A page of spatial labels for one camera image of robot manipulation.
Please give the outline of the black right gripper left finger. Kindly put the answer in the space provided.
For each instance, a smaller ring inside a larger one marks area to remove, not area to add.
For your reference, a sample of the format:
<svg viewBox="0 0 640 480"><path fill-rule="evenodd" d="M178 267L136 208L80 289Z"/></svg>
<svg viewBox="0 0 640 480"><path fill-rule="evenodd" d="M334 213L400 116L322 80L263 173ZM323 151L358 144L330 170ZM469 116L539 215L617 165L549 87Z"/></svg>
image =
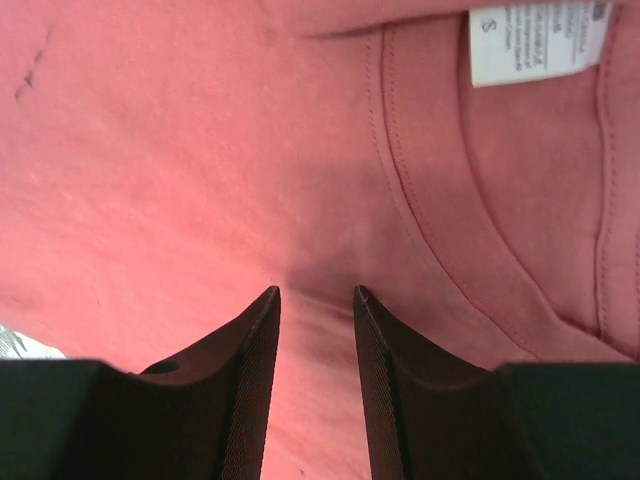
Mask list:
<svg viewBox="0 0 640 480"><path fill-rule="evenodd" d="M257 479L281 296L141 373L98 360L1 364L5 479Z"/></svg>

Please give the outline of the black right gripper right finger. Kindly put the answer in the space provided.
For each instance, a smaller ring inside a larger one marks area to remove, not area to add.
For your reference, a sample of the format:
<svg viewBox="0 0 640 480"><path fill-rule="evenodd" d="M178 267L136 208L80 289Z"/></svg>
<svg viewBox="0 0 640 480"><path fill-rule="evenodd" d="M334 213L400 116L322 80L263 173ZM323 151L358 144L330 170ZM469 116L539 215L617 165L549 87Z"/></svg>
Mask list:
<svg viewBox="0 0 640 480"><path fill-rule="evenodd" d="M478 368L353 297L376 479L635 479L639 368L509 363Z"/></svg>

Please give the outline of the pink t-shirt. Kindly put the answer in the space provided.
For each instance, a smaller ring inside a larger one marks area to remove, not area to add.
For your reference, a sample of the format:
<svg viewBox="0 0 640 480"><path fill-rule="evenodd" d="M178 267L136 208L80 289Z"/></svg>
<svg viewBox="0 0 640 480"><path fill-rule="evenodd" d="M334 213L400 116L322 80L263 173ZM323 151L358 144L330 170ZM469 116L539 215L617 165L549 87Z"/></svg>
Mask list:
<svg viewBox="0 0 640 480"><path fill-rule="evenodd" d="M639 5L476 88L478 1L5 1L1 322L149 366L271 285L263 475L366 479L355 287L483 368L639 359Z"/></svg>

